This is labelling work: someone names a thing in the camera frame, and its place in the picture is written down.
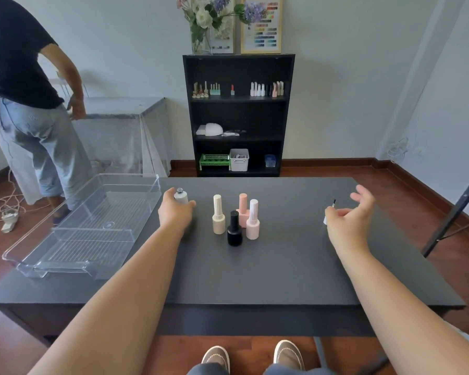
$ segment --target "pink nail polish bottle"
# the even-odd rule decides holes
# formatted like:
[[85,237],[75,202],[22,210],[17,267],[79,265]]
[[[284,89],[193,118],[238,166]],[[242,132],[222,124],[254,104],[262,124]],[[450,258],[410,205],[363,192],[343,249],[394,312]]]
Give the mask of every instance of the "pink nail polish bottle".
[[240,193],[239,194],[239,209],[237,209],[237,212],[239,213],[239,225],[245,228],[246,228],[246,221],[249,219],[249,211],[246,208],[246,200],[247,200],[246,193]]
[[259,209],[259,202],[254,198],[250,200],[250,214],[249,219],[246,221],[246,237],[248,239],[259,238],[259,226],[260,222],[257,219]]

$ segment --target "white plastic basket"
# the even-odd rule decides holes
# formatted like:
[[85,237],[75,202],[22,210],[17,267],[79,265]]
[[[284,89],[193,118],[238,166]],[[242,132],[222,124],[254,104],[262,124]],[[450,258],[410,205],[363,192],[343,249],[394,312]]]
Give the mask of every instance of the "white plastic basket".
[[230,150],[231,171],[246,171],[249,168],[249,151],[246,148],[232,148]]

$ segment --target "jeans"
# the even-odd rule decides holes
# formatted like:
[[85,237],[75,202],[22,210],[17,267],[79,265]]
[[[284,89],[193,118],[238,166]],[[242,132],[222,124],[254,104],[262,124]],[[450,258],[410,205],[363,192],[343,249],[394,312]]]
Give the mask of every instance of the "jeans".
[[29,152],[40,194],[64,194],[73,210],[77,202],[71,198],[92,177],[92,168],[65,107],[32,108],[0,97],[0,129]]
[[[328,368],[315,368],[309,371],[293,370],[282,365],[271,365],[264,372],[264,375],[334,375]],[[188,375],[228,375],[228,372],[217,363],[206,363],[194,366]]]

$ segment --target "black bookshelf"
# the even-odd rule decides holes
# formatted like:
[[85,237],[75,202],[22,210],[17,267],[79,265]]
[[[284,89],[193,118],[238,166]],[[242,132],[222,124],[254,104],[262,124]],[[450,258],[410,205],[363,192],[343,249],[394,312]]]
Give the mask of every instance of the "black bookshelf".
[[[198,176],[280,176],[281,156],[292,91],[294,54],[283,55],[184,55],[189,119]],[[220,96],[192,98],[194,83],[220,84]],[[284,82],[283,96],[251,97],[250,83]],[[231,84],[235,95],[231,96]],[[214,122],[224,130],[244,130],[240,136],[196,135],[200,125]],[[203,166],[202,154],[229,154],[232,148],[249,150],[247,172]],[[266,168],[264,155],[276,156],[276,167]]]

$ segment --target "black nail polish bottle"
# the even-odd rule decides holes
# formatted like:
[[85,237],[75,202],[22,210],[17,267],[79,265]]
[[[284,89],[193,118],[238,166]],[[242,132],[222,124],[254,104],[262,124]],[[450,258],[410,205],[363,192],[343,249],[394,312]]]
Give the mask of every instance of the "black nail polish bottle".
[[231,212],[231,224],[227,228],[227,243],[231,246],[240,246],[242,244],[242,228],[239,226],[238,212]]

